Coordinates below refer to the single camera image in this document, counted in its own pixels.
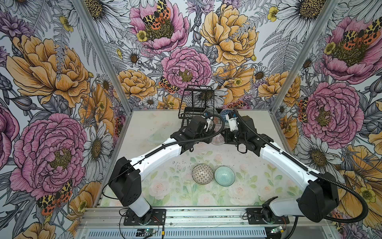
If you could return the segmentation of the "pink patterned bowl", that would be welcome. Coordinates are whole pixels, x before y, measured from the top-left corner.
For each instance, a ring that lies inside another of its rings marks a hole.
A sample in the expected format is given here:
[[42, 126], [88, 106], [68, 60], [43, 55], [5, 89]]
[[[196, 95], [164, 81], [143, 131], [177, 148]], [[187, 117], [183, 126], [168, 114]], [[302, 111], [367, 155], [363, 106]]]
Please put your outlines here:
[[212, 138], [211, 144], [213, 145], [223, 145], [225, 144], [224, 136], [220, 133]]

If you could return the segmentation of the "green patterned bowl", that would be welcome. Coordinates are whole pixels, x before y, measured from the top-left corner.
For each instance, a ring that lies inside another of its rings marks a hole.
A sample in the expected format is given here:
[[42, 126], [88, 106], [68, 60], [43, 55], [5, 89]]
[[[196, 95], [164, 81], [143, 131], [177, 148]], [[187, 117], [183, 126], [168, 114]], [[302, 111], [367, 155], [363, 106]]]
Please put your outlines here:
[[212, 116], [212, 115], [217, 115], [217, 114], [218, 114], [218, 112], [217, 112], [217, 110], [214, 109], [214, 108], [207, 108], [207, 109], [205, 109], [204, 112], [203, 112], [203, 116], [204, 116], [205, 118], [210, 117], [210, 116]]

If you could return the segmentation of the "blue patterned bowl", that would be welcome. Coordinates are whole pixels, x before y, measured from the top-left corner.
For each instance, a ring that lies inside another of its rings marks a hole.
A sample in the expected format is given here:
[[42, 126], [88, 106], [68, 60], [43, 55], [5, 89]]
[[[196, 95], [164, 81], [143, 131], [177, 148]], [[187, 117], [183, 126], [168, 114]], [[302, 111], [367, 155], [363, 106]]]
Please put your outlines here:
[[221, 116], [225, 121], [228, 121], [228, 119], [235, 118], [235, 117], [236, 117], [236, 113], [235, 113], [235, 111], [232, 110], [232, 109], [223, 109], [223, 110], [220, 112], [220, 116]]

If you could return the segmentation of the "brown patterned bowl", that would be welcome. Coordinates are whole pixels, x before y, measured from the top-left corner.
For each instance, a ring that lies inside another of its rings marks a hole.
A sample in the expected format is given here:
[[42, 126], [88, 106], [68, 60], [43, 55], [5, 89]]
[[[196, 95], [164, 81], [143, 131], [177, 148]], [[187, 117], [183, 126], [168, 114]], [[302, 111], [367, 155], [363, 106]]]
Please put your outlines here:
[[192, 170], [192, 178], [200, 185], [207, 185], [213, 180], [213, 170], [206, 164], [198, 164]]

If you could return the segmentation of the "mint green striped bowl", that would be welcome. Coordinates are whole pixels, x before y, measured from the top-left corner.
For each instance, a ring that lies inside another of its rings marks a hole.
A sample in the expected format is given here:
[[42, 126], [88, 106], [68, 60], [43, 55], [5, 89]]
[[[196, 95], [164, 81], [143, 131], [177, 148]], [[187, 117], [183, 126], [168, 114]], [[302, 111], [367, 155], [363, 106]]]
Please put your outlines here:
[[220, 186], [228, 187], [235, 182], [235, 173], [227, 166], [220, 166], [215, 170], [214, 178]]

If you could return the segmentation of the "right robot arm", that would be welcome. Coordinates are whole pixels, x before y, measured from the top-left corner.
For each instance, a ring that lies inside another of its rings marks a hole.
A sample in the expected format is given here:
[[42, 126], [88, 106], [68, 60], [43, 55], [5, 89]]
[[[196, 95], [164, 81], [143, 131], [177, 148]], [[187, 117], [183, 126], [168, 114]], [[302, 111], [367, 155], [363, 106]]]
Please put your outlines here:
[[[277, 217], [305, 217], [319, 223], [323, 219], [338, 223], [356, 223], [364, 220], [369, 212], [366, 200], [353, 189], [341, 184], [336, 178], [326, 172], [321, 173], [294, 158], [281, 149], [272, 138], [258, 134], [252, 118], [241, 116], [237, 109], [223, 116], [229, 128], [222, 132], [226, 144], [236, 147], [245, 146], [245, 151], [251, 151], [258, 157], [267, 160], [291, 179], [302, 191], [295, 199], [279, 199], [273, 197], [262, 205], [261, 215], [265, 222], [270, 223]], [[339, 204], [338, 190], [343, 189], [354, 196], [361, 204], [361, 212], [350, 219], [330, 217], [330, 213]]]

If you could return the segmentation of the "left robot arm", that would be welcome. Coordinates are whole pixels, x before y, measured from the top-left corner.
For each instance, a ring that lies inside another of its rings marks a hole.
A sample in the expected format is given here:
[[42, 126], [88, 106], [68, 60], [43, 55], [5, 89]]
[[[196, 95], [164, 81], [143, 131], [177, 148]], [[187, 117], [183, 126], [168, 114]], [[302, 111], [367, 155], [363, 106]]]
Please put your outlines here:
[[192, 151], [200, 142], [211, 143], [225, 129], [222, 116], [195, 116], [153, 150], [132, 158], [117, 160], [107, 186], [124, 207], [128, 207], [142, 224], [152, 217], [152, 206], [142, 195], [142, 180], [163, 163], [186, 151]]

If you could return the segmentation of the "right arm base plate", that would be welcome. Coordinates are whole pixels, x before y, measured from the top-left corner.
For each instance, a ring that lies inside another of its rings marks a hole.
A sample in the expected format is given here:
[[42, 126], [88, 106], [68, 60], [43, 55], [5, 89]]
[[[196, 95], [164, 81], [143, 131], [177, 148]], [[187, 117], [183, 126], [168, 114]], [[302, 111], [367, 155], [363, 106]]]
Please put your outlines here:
[[289, 224], [288, 216], [278, 217], [265, 208], [247, 208], [242, 215], [243, 220], [247, 220], [250, 225], [273, 225]]

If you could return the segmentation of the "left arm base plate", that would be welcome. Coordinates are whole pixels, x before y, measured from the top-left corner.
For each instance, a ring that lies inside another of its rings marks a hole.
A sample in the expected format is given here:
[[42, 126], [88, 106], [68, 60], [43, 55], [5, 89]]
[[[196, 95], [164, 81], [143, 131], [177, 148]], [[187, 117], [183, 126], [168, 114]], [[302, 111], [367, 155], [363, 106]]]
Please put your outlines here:
[[144, 216], [138, 217], [131, 209], [123, 216], [124, 226], [163, 226], [166, 221], [166, 209], [153, 208]]

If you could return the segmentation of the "aluminium front rail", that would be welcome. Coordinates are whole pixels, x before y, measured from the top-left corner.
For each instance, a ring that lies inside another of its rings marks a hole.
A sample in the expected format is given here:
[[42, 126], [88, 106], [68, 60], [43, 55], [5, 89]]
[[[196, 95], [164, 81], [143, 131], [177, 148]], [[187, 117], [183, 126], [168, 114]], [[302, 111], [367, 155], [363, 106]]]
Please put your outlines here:
[[[88, 209], [79, 229], [124, 229], [121, 214], [125, 208], [99, 207]], [[169, 207], [165, 229], [220, 228], [251, 226], [244, 215], [246, 207]]]

